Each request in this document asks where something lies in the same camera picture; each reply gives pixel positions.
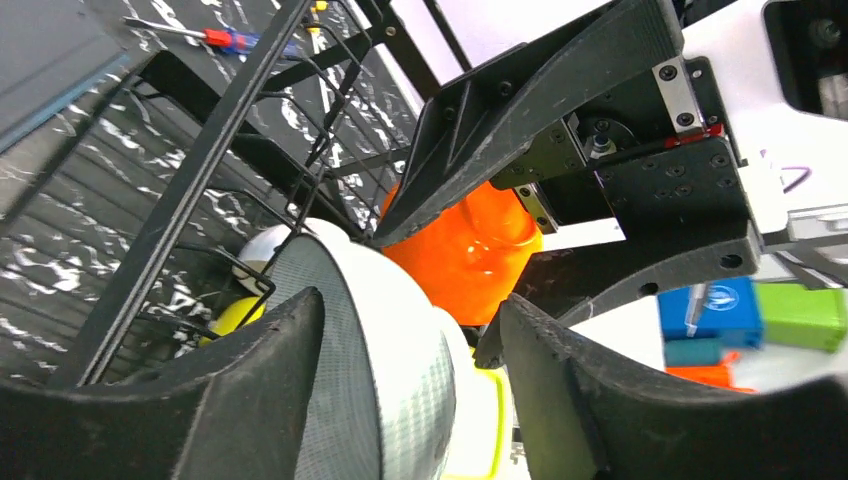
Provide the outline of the dark striped white bowl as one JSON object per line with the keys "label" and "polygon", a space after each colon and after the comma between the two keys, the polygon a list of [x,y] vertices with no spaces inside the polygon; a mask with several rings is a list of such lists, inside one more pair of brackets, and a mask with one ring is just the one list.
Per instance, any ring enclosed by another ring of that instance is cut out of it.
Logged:
{"label": "dark striped white bowl", "polygon": [[[241,249],[238,259],[257,272],[262,272],[275,253],[275,249],[281,245],[290,234],[291,229],[285,224],[279,224],[267,228],[253,237]],[[254,296],[263,294],[263,290],[257,280],[238,266],[231,269],[238,282]]]}

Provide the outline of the green white bowl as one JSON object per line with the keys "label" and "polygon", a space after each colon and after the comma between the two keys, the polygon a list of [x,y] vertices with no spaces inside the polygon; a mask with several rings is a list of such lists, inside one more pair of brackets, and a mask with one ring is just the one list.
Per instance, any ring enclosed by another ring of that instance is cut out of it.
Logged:
{"label": "green white bowl", "polygon": [[469,358],[458,377],[456,417],[444,479],[502,479],[510,461],[514,401],[506,370]]}

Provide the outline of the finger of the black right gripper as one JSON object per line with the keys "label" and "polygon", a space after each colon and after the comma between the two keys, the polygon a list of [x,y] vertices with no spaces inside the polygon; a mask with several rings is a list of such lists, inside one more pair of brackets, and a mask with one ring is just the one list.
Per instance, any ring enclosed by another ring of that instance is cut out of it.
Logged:
{"label": "finger of the black right gripper", "polygon": [[422,109],[373,242],[400,242],[490,180],[550,124],[681,54],[669,1],[613,1],[444,85]]}
{"label": "finger of the black right gripper", "polygon": [[749,275],[761,252],[750,220],[651,227],[624,241],[537,253],[513,292],[571,327],[646,296]]}

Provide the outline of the orange white bowl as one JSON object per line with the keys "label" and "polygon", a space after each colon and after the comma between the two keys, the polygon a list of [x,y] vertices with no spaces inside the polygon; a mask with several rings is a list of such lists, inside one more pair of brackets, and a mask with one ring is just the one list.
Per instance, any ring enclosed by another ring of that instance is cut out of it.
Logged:
{"label": "orange white bowl", "polygon": [[511,190],[488,183],[382,253],[465,327],[489,324],[543,235]]}

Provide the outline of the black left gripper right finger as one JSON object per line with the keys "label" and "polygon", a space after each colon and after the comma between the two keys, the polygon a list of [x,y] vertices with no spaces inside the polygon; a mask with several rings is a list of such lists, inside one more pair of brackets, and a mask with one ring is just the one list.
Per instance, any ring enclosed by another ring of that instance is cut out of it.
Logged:
{"label": "black left gripper right finger", "polygon": [[845,374],[738,393],[633,361],[517,295],[499,322],[535,479],[847,475]]}

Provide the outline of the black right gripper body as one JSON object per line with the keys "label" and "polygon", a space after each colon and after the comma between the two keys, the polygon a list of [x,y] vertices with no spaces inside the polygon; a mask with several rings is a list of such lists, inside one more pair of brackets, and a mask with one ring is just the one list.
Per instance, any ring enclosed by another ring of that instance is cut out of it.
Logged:
{"label": "black right gripper body", "polygon": [[675,59],[542,130],[492,178],[546,235],[640,238],[752,219],[705,58]]}

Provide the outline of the grey green small bowl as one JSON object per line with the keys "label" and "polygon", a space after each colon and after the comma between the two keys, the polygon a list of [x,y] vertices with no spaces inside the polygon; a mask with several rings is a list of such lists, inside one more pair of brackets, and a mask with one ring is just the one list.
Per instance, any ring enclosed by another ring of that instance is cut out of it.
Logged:
{"label": "grey green small bowl", "polygon": [[307,287],[325,325],[299,479],[436,479],[456,414],[446,319],[401,267],[316,218],[271,268],[275,307]]}

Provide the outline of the yellow green bowl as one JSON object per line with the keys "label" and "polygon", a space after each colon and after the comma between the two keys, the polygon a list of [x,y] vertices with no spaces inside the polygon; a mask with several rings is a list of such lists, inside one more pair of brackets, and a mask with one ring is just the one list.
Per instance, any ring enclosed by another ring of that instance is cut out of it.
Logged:
{"label": "yellow green bowl", "polygon": [[246,297],[228,306],[217,319],[213,320],[209,329],[220,336],[225,336],[231,333],[256,304],[259,304],[257,309],[251,314],[247,320],[247,324],[259,319],[264,311],[265,305],[260,301],[258,296]]}

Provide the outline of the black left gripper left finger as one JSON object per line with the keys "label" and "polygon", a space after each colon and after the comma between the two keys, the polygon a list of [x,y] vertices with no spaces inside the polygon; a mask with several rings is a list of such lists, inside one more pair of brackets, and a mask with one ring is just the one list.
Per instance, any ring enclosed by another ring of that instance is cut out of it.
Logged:
{"label": "black left gripper left finger", "polygon": [[5,479],[291,479],[324,326],[306,288],[128,383],[1,385]]}

